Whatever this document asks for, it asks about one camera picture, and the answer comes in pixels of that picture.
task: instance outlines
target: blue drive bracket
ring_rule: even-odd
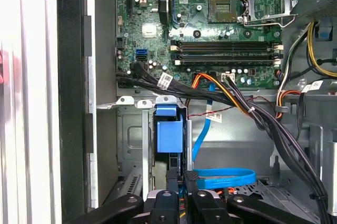
[[[183,152],[183,116],[176,105],[157,105],[157,152]]]

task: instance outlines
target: black clamp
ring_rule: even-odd
[[[328,196],[327,195],[323,195],[323,196],[317,196],[315,194],[310,194],[309,197],[311,199],[314,199],[314,200],[326,200],[328,199]]]

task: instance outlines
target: red wire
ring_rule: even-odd
[[[254,100],[254,99],[264,99],[266,102],[269,103],[269,105],[271,106],[271,108],[274,109],[273,104],[267,100],[266,98],[262,97],[262,96],[256,96],[254,98],[249,98],[248,100]],[[227,107],[224,109],[220,109],[220,110],[215,110],[215,111],[209,111],[209,112],[205,112],[205,113],[201,113],[201,114],[194,114],[194,115],[188,115],[187,117],[193,117],[193,116],[203,116],[203,115],[208,115],[208,114],[213,114],[213,113],[218,113],[218,112],[222,112],[222,111],[226,111],[231,109],[232,107]]]

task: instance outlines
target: cable tie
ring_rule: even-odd
[[[328,198],[327,195],[317,196],[315,194],[310,194],[309,197],[314,200],[326,200]]]
[[[254,110],[255,110],[255,107],[251,107],[247,112],[248,112],[248,114],[250,114]]]

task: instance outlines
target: capacitor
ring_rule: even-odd
[[[231,32],[227,31],[227,32],[225,33],[225,38],[229,38],[230,35],[231,35]]]

